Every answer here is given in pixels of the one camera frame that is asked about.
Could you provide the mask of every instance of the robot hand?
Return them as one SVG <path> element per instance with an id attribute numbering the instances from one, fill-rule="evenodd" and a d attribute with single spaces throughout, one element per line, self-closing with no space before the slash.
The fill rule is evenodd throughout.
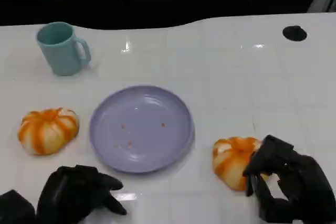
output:
<path id="1" fill-rule="evenodd" d="M 36 223 L 78 223 L 97 207 L 106 207 L 112 212 L 126 215 L 126 210 L 110 194 L 110 190 L 122 187 L 119 180 L 99 173 L 95 167 L 62 166 L 50 175 L 43 188 Z"/>
<path id="2" fill-rule="evenodd" d="M 243 175 L 247 177 L 246 194 L 255 192 L 259 216 L 267 222 L 308 223 L 336 220 L 336 202 L 332 188 L 319 164 L 310 156 L 300 155 L 290 145 L 271 135 L 251 157 Z M 278 185 L 288 198 L 274 199 L 260 173 L 279 176 Z"/>

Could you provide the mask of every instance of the purple plate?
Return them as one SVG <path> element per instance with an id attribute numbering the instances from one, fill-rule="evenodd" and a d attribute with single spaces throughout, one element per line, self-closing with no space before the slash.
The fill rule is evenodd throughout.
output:
<path id="1" fill-rule="evenodd" d="M 154 86 L 135 86 L 107 97 L 90 122 L 90 140 L 109 166 L 146 173 L 171 164 L 194 140 L 185 103 Z"/>

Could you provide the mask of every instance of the white tabletop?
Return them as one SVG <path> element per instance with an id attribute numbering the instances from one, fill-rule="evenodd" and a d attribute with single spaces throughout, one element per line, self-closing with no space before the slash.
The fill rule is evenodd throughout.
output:
<path id="1" fill-rule="evenodd" d="M 300 25 L 302 42 L 282 29 Z M 84 223 L 262 223 L 255 198 L 230 191 L 212 171 L 212 145 L 233 135 L 274 134 L 317 159 L 336 188 L 336 14 L 228 17 L 164 29 L 106 31 L 76 27 L 91 67 L 72 77 L 51 73 L 35 42 L 39 25 L 0 27 L 0 194 L 17 190 L 36 206 L 59 166 L 96 166 L 119 178 L 129 211 L 96 211 Z M 195 144 L 163 171 L 126 175 L 102 165 L 89 143 L 89 120 L 108 95 L 153 84 L 191 109 Z M 16 137 L 31 110 L 65 106 L 80 119 L 77 138 L 57 155 L 27 155 Z M 281 195 L 271 179 L 274 196 Z"/>

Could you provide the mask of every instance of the teal mug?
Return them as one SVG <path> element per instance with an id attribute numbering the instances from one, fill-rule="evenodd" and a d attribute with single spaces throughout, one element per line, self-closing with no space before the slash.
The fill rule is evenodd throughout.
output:
<path id="1" fill-rule="evenodd" d="M 42 27 L 36 35 L 44 57 L 52 71 L 59 76 L 72 76 L 91 60 L 88 44 L 75 35 L 73 27 L 64 22 L 53 22 Z M 81 57 L 77 43 L 82 44 Z"/>

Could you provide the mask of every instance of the orange pumpkin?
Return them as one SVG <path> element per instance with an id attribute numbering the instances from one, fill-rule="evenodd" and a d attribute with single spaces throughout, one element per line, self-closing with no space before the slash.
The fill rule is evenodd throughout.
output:
<path id="1" fill-rule="evenodd" d="M 79 121 L 74 111 L 58 108 L 29 112 L 21 122 L 17 136 L 30 154 L 57 152 L 78 133 Z"/>
<path id="2" fill-rule="evenodd" d="M 246 178 L 243 176 L 251 154 L 259 149 L 261 141 L 238 136 L 219 139 L 213 148 L 213 169 L 215 174 L 231 189 L 245 190 Z"/>

